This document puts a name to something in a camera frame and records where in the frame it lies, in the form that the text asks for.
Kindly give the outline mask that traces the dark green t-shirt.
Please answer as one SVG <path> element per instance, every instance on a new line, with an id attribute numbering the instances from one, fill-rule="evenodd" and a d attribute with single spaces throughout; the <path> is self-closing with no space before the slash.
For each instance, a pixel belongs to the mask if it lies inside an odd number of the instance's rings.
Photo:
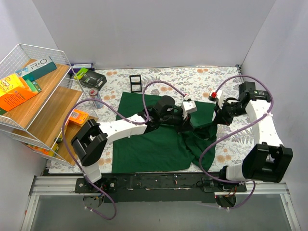
<path id="1" fill-rule="evenodd" d="M 197 111 L 192 113 L 192 125 L 196 119 L 211 118 L 214 104 L 196 102 Z M 217 135 L 197 135 L 195 129 L 178 133 L 172 126 L 160 126 L 155 131 L 134 135 L 113 142 L 112 173 L 168 172 L 185 170 L 191 164 L 209 170 L 214 157 L 212 147 Z"/>

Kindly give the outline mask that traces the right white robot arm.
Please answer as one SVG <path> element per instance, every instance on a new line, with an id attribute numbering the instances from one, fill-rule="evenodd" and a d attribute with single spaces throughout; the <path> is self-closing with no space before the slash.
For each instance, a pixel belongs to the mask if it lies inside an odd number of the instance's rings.
<path id="1" fill-rule="evenodd" d="M 254 82 L 239 85 L 239 97 L 225 98 L 220 89 L 211 91 L 215 102 L 214 124 L 230 125 L 236 116 L 248 115 L 254 147 L 241 164 L 224 166 L 219 172 L 218 187 L 231 190 L 236 183 L 258 180 L 279 183 L 293 158 L 293 151 L 283 145 L 270 113 L 273 99 L 266 90 L 257 90 Z"/>

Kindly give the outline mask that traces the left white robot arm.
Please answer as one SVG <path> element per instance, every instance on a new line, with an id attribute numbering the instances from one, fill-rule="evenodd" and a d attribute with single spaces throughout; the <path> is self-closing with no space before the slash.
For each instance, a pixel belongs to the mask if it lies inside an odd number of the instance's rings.
<path id="1" fill-rule="evenodd" d="M 99 159 L 107 144 L 134 135 L 142 135 L 158 129 L 161 125 L 173 126 L 176 131 L 190 131 L 191 113 L 197 111 L 195 101 L 187 95 L 180 106 L 170 96 L 161 97 L 156 104 L 145 108 L 131 117 L 97 123 L 89 119 L 71 140 L 86 180 L 86 187 L 93 193 L 102 188 L 102 175 L 99 170 Z"/>

